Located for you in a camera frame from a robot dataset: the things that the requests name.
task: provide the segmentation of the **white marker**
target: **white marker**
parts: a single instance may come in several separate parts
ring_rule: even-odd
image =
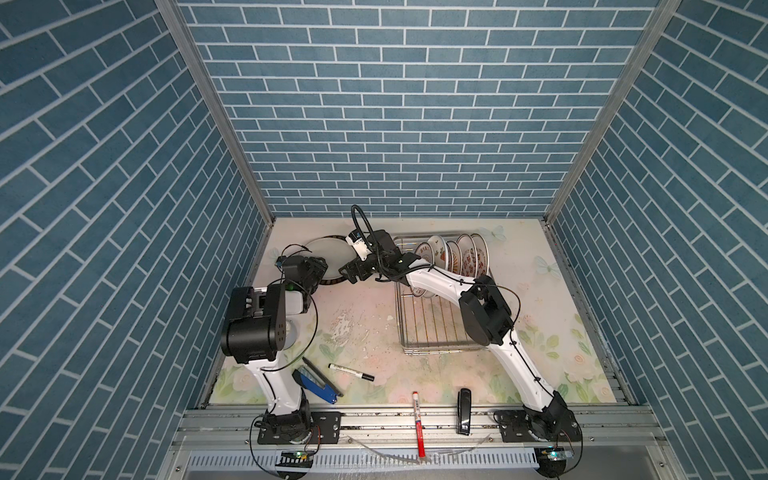
[[[336,365],[335,363],[329,363],[328,368],[331,370],[338,370],[339,372],[349,373],[350,375],[354,375],[359,379],[368,380],[370,382],[373,381],[373,375],[368,375],[367,373],[358,372],[357,370],[348,369],[345,366]]]

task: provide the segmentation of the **floral tablecloth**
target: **floral tablecloth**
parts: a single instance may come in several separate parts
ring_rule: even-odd
[[[377,228],[392,232],[391,227],[380,226],[381,223],[383,219],[376,219]],[[434,225],[433,231],[456,229],[440,226]],[[287,223],[284,227],[297,231]],[[481,233],[488,243],[496,283],[512,288],[521,297],[522,309],[516,328],[541,374],[557,386],[567,402],[615,402],[538,221],[478,223],[475,220],[466,226],[469,227],[472,229],[467,231]],[[280,228],[278,221],[264,263],[271,263],[271,256],[276,257],[273,248],[282,250],[284,245],[296,242],[295,237],[281,234]],[[322,234],[326,233],[301,240],[308,241]],[[403,353],[391,283],[377,283],[370,278],[355,285],[345,282],[320,286],[314,298],[319,311],[319,329],[306,356],[342,390],[344,396],[339,398],[339,404],[409,404],[415,390],[424,403],[452,404],[460,388],[472,391],[475,404],[520,402],[515,385],[488,351],[418,356]],[[505,298],[515,311],[518,305],[515,298],[511,294],[505,294]],[[299,325],[300,337],[286,351],[289,359],[309,341],[314,327],[313,310],[310,308],[309,313],[294,321]],[[369,373],[375,380],[368,382],[331,371],[327,369],[329,362]],[[323,403],[311,393],[308,397],[311,402]],[[228,357],[210,403],[265,402],[253,376]]]

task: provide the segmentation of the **metal wire dish rack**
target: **metal wire dish rack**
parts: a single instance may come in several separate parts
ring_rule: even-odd
[[[462,234],[456,232],[434,233],[446,240],[456,241]],[[402,252],[411,252],[432,235],[403,234],[394,238]],[[456,305],[433,296],[413,296],[409,286],[395,283],[397,329],[403,352],[409,355],[430,353],[456,353],[482,350],[464,330],[462,313]]]

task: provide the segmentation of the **marker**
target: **marker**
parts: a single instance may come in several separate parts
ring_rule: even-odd
[[[368,380],[369,382],[373,381],[373,375],[368,375],[367,373],[348,369],[345,366],[336,365],[335,363],[329,363],[328,368],[330,368],[331,370],[338,370],[339,372],[349,373],[350,375],[354,375],[359,379]]]
[[[419,392],[413,393],[413,415],[416,418],[416,440],[419,442],[419,458],[424,458],[424,434],[422,433],[422,411],[419,408]]]

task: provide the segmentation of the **blue brick wall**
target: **blue brick wall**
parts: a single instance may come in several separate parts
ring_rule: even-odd
[[[262,229],[152,0],[0,2],[0,478],[157,474]]]
[[[768,472],[766,24],[683,0],[554,224],[689,478]]]
[[[278,216],[506,217],[550,204],[656,0],[180,3]]]

